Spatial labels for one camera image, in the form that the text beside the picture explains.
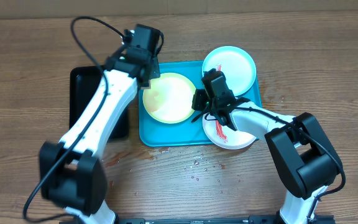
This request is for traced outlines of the yellow-green rimmed plate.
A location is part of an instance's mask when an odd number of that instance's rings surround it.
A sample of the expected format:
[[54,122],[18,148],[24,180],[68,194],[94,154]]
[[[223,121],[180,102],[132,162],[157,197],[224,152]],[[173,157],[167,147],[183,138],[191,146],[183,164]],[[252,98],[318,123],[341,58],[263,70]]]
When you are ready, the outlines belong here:
[[179,73],[163,73],[151,79],[150,88],[143,91],[142,102],[146,112],[165,124],[176,124],[193,113],[194,84]]

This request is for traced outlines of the white plate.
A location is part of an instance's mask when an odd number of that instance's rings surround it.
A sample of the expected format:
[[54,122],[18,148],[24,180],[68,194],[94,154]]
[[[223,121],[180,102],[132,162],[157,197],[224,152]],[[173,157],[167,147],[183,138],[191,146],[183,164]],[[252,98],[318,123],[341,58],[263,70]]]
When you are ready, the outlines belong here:
[[203,130],[215,145],[228,150],[237,150],[250,146],[257,138],[249,133],[233,131],[221,125],[213,116],[205,114]]

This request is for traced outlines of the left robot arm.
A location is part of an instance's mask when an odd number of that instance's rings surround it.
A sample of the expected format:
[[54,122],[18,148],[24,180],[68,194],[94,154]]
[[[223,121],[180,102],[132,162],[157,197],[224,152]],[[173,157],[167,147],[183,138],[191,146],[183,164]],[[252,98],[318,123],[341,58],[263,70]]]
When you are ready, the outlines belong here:
[[101,80],[92,99],[58,143],[40,149],[42,197],[65,209],[74,223],[116,223],[105,198],[108,180],[101,158],[119,117],[140,89],[160,76],[157,55],[163,45],[158,29],[137,24],[122,33],[122,45],[98,65]]

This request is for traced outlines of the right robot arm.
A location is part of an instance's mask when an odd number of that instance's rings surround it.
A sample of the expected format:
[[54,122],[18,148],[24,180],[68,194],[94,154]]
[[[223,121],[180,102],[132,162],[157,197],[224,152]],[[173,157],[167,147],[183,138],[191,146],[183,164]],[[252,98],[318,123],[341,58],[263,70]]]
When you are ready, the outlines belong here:
[[315,214],[321,197],[346,183],[342,162],[318,120],[310,113],[289,116],[236,98],[223,72],[204,73],[203,88],[193,96],[200,117],[211,115],[222,126],[249,133],[267,143],[279,178],[287,189],[274,215],[251,215],[247,223],[334,223],[334,217]]

